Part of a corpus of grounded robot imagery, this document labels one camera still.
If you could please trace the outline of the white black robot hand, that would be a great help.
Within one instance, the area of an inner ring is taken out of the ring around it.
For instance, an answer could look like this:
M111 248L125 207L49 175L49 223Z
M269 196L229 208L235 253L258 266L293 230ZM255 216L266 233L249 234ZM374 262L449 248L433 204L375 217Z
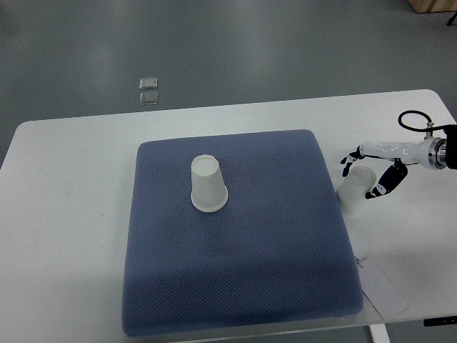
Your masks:
M364 143L341 160L344 165L342 176L347 177L353 163L366 157L392 161L378 183L366 192L366 199L373 199L391 193L408 175L408 166L418 164L427 169L436 169L436 153L431 148L434 139L417 144L406 143Z

